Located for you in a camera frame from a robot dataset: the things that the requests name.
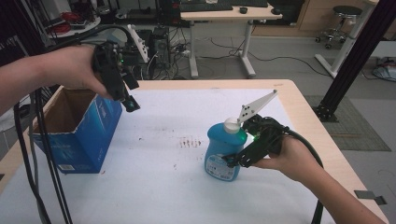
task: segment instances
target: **blue bottle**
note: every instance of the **blue bottle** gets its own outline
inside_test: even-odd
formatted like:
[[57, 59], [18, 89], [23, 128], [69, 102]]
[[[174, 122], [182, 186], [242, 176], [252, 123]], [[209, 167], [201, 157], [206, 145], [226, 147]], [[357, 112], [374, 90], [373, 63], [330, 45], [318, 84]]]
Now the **blue bottle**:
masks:
[[221, 157], [240, 152], [248, 135], [241, 129], [237, 119], [227, 119], [224, 123], [213, 125], [207, 136], [210, 142], [205, 155], [206, 172], [219, 180], [235, 180], [240, 166], [230, 168]]

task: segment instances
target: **black metal frame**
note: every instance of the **black metal frame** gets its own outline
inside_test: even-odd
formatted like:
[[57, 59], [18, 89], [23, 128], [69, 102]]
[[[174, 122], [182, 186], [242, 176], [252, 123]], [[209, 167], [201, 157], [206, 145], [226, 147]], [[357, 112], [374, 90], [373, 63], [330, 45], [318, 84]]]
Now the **black metal frame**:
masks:
[[396, 1], [380, 0], [366, 22], [352, 50], [344, 60], [323, 100], [313, 107], [322, 121], [333, 119], [334, 112], [381, 38], [396, 17]]

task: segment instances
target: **bottle label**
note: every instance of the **bottle label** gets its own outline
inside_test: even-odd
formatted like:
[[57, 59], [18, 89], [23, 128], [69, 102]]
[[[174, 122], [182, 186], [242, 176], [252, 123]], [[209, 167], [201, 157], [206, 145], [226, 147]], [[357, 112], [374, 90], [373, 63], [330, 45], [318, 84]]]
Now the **bottle label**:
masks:
[[227, 162], [225, 162], [221, 157], [222, 155], [220, 154], [209, 156], [206, 162], [206, 170], [218, 179], [231, 180], [235, 173], [235, 167], [228, 167]]

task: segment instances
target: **cardboard box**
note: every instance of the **cardboard box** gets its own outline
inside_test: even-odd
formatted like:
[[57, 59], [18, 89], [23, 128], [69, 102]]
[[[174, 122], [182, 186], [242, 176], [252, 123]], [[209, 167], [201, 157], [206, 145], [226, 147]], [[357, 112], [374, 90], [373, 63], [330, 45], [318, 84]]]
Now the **cardboard box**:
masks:
[[[99, 173], [121, 112], [120, 102], [92, 91], [61, 89], [45, 113], [58, 169], [64, 174]], [[33, 138], [44, 151], [37, 123]]]

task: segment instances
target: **stool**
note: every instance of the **stool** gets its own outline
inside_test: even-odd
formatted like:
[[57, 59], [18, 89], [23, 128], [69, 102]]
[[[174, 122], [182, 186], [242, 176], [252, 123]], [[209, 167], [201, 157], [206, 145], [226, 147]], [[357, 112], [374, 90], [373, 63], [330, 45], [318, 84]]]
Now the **stool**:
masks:
[[337, 6], [332, 9], [334, 11], [334, 15], [341, 17], [340, 22], [337, 27], [324, 30], [320, 32], [320, 35], [317, 36], [315, 41], [319, 43], [322, 37], [327, 39], [325, 48], [332, 48], [332, 40], [338, 41], [341, 44], [344, 44], [347, 39], [347, 33], [341, 31], [344, 23], [347, 19], [356, 20], [357, 17], [361, 14], [361, 9], [358, 7], [350, 7], [350, 6]]

